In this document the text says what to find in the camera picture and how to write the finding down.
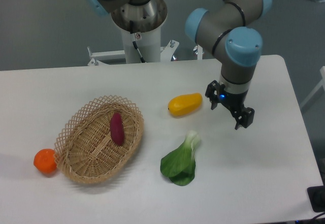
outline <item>screw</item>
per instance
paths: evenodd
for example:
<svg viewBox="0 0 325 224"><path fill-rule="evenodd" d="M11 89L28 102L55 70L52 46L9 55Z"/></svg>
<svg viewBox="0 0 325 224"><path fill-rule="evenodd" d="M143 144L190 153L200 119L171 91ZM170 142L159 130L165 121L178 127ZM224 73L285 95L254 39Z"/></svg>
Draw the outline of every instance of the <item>screw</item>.
<svg viewBox="0 0 325 224"><path fill-rule="evenodd" d="M176 44L175 40L171 40L170 44L171 44L171 48L174 48L174 45Z"/></svg>

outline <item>toy fruit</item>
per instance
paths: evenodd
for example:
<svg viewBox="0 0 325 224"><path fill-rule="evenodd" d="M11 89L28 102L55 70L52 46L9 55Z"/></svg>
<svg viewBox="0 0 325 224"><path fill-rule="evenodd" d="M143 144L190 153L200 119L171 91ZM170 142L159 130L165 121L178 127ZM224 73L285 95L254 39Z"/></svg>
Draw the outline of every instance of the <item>toy fruit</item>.
<svg viewBox="0 0 325 224"><path fill-rule="evenodd" d="M53 149L42 149L34 157L34 166L42 173L49 174L56 170Z"/></svg>
<svg viewBox="0 0 325 224"><path fill-rule="evenodd" d="M201 104L200 93L183 94L168 103L168 110L173 116L184 116L199 108Z"/></svg>

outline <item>toy vegetable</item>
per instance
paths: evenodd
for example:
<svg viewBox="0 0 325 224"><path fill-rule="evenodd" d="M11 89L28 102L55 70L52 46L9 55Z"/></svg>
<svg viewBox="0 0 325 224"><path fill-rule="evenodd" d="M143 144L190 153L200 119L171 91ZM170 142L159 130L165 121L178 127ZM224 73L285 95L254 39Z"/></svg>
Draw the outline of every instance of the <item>toy vegetable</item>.
<svg viewBox="0 0 325 224"><path fill-rule="evenodd" d="M200 93L183 94L168 103L168 110L173 116L184 116L199 108L201 103Z"/></svg>
<svg viewBox="0 0 325 224"><path fill-rule="evenodd" d="M178 186L186 186L195 177L194 151L201 138L195 131L186 134L184 142L160 161L160 172Z"/></svg>

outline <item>wicker basket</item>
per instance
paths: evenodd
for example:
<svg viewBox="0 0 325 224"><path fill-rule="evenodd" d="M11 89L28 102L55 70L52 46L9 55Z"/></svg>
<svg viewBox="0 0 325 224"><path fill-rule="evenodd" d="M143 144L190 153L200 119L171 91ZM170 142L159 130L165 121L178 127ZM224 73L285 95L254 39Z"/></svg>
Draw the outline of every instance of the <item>wicker basket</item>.
<svg viewBox="0 0 325 224"><path fill-rule="evenodd" d="M116 145L110 119L122 117L124 143ZM99 183L116 174L134 154L142 138L144 121L136 104L118 96L101 97L82 107L59 134L55 162L69 179Z"/></svg>

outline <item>orange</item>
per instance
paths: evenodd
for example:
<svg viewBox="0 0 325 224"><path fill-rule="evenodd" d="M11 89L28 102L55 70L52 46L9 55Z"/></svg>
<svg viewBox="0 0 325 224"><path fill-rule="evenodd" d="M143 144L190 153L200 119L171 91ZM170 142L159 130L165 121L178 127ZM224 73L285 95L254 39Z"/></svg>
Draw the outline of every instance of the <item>orange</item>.
<svg viewBox="0 0 325 224"><path fill-rule="evenodd" d="M34 157L34 166L42 173L49 174L55 171L55 151L53 149L42 149Z"/></svg>

